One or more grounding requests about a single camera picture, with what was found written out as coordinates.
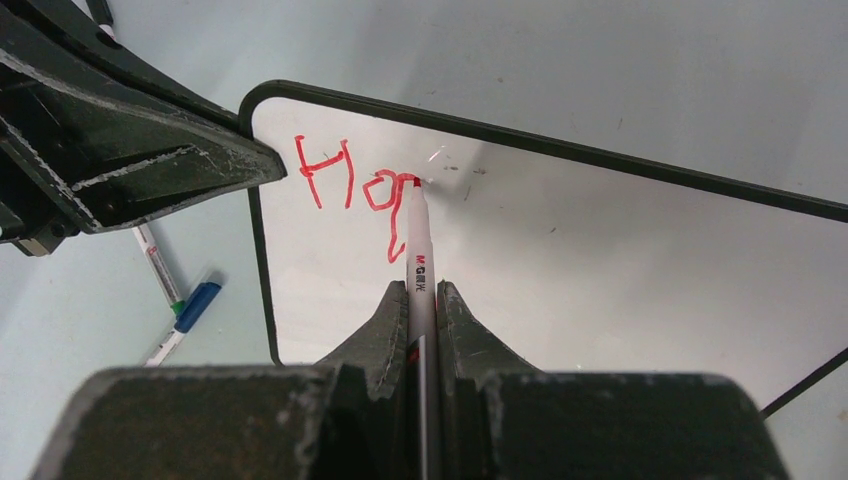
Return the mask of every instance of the printed pen logo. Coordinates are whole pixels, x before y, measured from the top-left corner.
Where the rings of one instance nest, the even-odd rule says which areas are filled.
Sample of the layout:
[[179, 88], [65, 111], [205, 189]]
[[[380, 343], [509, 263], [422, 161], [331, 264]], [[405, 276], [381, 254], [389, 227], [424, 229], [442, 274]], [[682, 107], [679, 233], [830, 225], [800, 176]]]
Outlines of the printed pen logo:
[[427, 291], [427, 281], [424, 279], [424, 272], [427, 271], [427, 267], [424, 266], [425, 258], [424, 255], [416, 255], [415, 263], [418, 265], [415, 267], [415, 291], [416, 292], [426, 292]]

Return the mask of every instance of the red marker ink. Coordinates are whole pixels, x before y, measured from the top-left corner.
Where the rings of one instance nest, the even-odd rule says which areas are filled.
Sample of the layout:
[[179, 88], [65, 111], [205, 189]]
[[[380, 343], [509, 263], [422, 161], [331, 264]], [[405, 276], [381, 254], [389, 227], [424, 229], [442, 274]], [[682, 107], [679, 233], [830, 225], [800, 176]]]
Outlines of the red marker ink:
[[303, 140], [305, 138], [306, 137], [303, 135], [298, 135], [294, 137], [294, 141], [297, 145], [297, 156], [300, 157], [300, 174], [306, 177], [306, 181], [309, 182], [309, 190], [312, 191], [312, 198], [315, 199], [315, 205], [317, 205], [319, 209], [323, 208], [323, 205], [321, 204], [321, 197], [318, 196], [318, 190], [315, 189], [315, 181], [312, 179], [315, 172], [344, 160], [345, 163], [347, 163], [347, 198], [345, 199], [345, 208], [350, 208], [350, 202], [353, 199], [354, 173], [353, 160], [350, 159], [350, 152], [347, 151], [347, 139], [341, 141], [342, 149], [339, 151], [338, 155], [328, 158], [323, 162], [308, 165], [306, 163], [306, 156], [303, 154]]
[[[397, 245], [398, 240], [397, 215], [400, 211], [401, 204], [403, 203], [403, 185], [405, 182], [414, 182], [417, 177], [411, 173], [397, 174], [388, 169], [379, 170], [374, 174], [376, 175], [376, 178], [363, 184], [362, 192], [365, 194], [365, 200], [368, 202], [368, 206], [371, 207], [371, 210], [379, 212], [380, 210], [385, 210], [389, 207], [392, 208], [392, 214], [389, 219], [391, 237], [389, 239], [387, 258], [389, 263], [395, 263], [398, 257], [400, 257], [406, 249], [406, 244], [402, 243], [400, 247], [398, 247], [397, 251], [395, 251], [395, 246]], [[383, 177], [389, 177], [392, 180], [391, 193], [388, 201], [378, 205], [374, 203], [374, 198], [371, 195], [371, 187], [379, 183], [383, 183], [385, 181], [385, 178]]]

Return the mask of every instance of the white pen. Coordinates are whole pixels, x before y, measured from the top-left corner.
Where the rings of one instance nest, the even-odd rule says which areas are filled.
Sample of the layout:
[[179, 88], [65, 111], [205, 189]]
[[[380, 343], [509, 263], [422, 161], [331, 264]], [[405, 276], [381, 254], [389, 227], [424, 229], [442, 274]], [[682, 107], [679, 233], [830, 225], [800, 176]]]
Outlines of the white pen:
[[165, 335], [159, 346], [156, 347], [153, 355], [144, 362], [144, 366], [158, 367], [162, 365], [162, 362], [179, 346], [188, 331], [197, 323], [200, 315], [203, 314], [220, 291], [221, 285], [214, 282], [203, 282], [198, 285], [188, 298], [185, 310], [177, 315], [177, 321], [174, 323], [174, 327]]
[[410, 364], [417, 361], [412, 385], [418, 391], [418, 447], [420, 478], [441, 476], [441, 415], [439, 409], [439, 368], [436, 329], [436, 281], [433, 274], [433, 242], [430, 239], [430, 212], [421, 180], [415, 178], [409, 205], [406, 241], [406, 290], [409, 294]]
[[165, 264], [162, 254], [159, 253], [159, 247], [156, 246], [156, 239], [153, 237], [153, 232], [150, 231], [150, 227], [147, 225], [139, 225], [133, 228], [133, 233], [135, 234], [135, 239], [138, 240], [141, 251], [144, 252], [144, 256], [147, 257], [147, 261], [150, 263], [150, 268], [156, 274], [156, 280], [159, 281], [159, 286], [165, 292], [165, 299], [168, 300], [168, 306], [174, 311], [174, 315], [179, 315], [185, 306], [185, 302], [183, 302], [180, 291], [177, 290], [177, 285], [174, 283], [171, 272], [168, 271], [168, 266]]

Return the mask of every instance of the white marker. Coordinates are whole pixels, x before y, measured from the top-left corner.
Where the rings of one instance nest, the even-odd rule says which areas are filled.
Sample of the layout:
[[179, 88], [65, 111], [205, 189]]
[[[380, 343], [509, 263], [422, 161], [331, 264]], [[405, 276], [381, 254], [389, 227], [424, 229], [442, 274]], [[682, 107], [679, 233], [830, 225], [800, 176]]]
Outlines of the white marker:
[[406, 290], [409, 294], [410, 363], [423, 391], [418, 392], [419, 460], [421, 478], [441, 477], [441, 438], [439, 409], [438, 339], [436, 329], [436, 281], [433, 274], [433, 242], [430, 240], [430, 213], [421, 180], [416, 178], [409, 205], [409, 231], [406, 241]]
[[180, 291], [177, 290], [177, 285], [174, 283], [171, 272], [168, 271], [168, 266], [165, 264], [162, 254], [159, 253], [159, 247], [156, 246], [156, 239], [153, 237], [153, 232], [150, 231], [150, 227], [147, 225], [139, 225], [133, 228], [133, 233], [135, 234], [135, 239], [138, 240], [141, 251], [144, 252], [144, 256], [147, 257], [147, 261], [150, 263], [150, 268], [156, 274], [156, 280], [159, 281], [159, 286], [165, 292], [165, 299], [168, 300], [168, 306], [174, 311], [174, 315], [179, 315], [182, 312], [185, 302], [183, 302], [182, 296], [180, 296]]
[[185, 338], [185, 333], [178, 332], [176, 329], [171, 329], [168, 332], [168, 335], [165, 336], [165, 339], [162, 340], [162, 343], [159, 344], [159, 347], [156, 348], [156, 351], [153, 352], [153, 355], [144, 362], [145, 367], [158, 367], [162, 365], [162, 362], [168, 358], [174, 350], [176, 350], [177, 345], [183, 341]]
[[162, 342], [156, 347], [153, 355], [144, 362], [145, 367], [158, 367], [168, 358], [183, 341], [186, 334], [191, 330], [191, 327], [200, 319], [200, 315], [206, 310], [212, 300], [221, 291], [221, 286], [213, 282], [203, 282], [197, 286], [188, 298], [185, 310], [177, 315], [177, 321], [174, 323], [174, 328], [165, 336]]

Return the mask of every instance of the pen barrel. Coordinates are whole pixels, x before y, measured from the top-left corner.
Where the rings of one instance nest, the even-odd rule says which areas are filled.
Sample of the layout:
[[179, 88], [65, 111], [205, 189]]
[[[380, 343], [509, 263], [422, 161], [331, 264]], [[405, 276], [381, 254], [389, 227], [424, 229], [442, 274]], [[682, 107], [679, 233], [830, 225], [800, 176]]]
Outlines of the pen barrel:
[[183, 299], [180, 296], [179, 290], [177, 290], [174, 278], [171, 276], [171, 272], [168, 270], [165, 260], [162, 258], [162, 254], [159, 252], [159, 247], [156, 245], [156, 240], [153, 238], [153, 233], [150, 231], [150, 227], [147, 225], [140, 225], [133, 229], [133, 234], [135, 235], [136, 240], [138, 240], [138, 244], [142, 251], [144, 251], [144, 256], [147, 257], [147, 262], [150, 263], [150, 268], [152, 268], [153, 273], [156, 274], [156, 280], [159, 282], [162, 292], [165, 293], [165, 298], [168, 300], [168, 306], [173, 306], [182, 302]]
[[168, 332], [168, 335], [166, 335], [162, 340], [162, 343], [156, 347], [156, 351], [153, 352], [153, 355], [144, 362], [144, 366], [158, 367], [159, 365], [162, 365], [162, 362], [164, 362], [165, 359], [173, 353], [174, 349], [177, 348], [177, 345], [183, 341], [183, 338], [185, 338], [184, 333], [171, 329], [171, 331]]
[[410, 385], [418, 391], [418, 395], [413, 396], [416, 404], [409, 411], [416, 413], [417, 421], [414, 423], [419, 428], [419, 478], [428, 479], [441, 477], [441, 390], [436, 329], [436, 282], [427, 202], [420, 187], [415, 187], [412, 191], [406, 242], [406, 285], [409, 296], [407, 345], [410, 347], [412, 358], [416, 357], [414, 350], [422, 344], [424, 352], [420, 352], [418, 356], [419, 381]]
[[109, 4], [106, 0], [87, 0], [88, 10], [91, 12], [91, 18], [99, 25], [112, 25], [112, 11], [109, 9]]

